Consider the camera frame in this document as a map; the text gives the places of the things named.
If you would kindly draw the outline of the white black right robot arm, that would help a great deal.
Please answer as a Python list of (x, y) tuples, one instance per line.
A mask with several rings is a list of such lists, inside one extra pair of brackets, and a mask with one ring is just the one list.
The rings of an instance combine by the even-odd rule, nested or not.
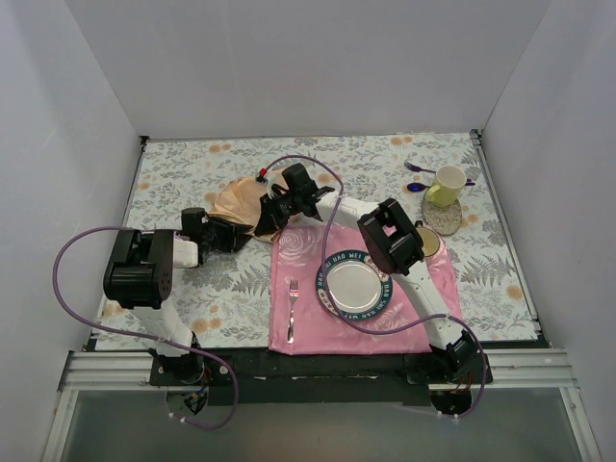
[(422, 324), (433, 354), (437, 374), (447, 382), (457, 382), (480, 364), (480, 385), (487, 381), (487, 359), (472, 329), (453, 316), (436, 288), (425, 262), (423, 240), (414, 223), (397, 200), (388, 198), (374, 203), (354, 199), (345, 192), (341, 178), (337, 189), (319, 187), (301, 163), (286, 167), (284, 187), (276, 183), (274, 164), (259, 170), (256, 181), (265, 185), (260, 198), (261, 215), (255, 232), (282, 229), (290, 217), (303, 214), (326, 223), (321, 250), (325, 251), (330, 228), (337, 222), (357, 229), (372, 261), (383, 273), (398, 282), (419, 318), (401, 327), (385, 331), (370, 330), (358, 323), (344, 323), (368, 335), (394, 335)]

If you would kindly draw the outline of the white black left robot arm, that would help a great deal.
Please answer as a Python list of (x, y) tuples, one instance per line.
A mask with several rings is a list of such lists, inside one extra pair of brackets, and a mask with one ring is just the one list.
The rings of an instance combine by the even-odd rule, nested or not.
[(103, 277), (107, 299), (133, 313), (157, 345), (151, 351), (165, 373), (186, 385), (205, 372), (196, 335), (181, 320), (170, 295), (175, 269), (194, 269), (212, 251), (234, 253), (250, 239), (251, 227), (187, 208), (181, 229), (120, 230)]

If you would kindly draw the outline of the peach satin napkin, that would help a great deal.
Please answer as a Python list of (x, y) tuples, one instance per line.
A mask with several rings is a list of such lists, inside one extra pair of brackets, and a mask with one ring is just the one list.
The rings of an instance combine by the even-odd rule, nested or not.
[(266, 192), (266, 186), (251, 177), (231, 181), (214, 201), (210, 215), (241, 225), (248, 225), (251, 237), (273, 244), (278, 241), (280, 231), (274, 231), (263, 236), (255, 234), (261, 216), (260, 198)]

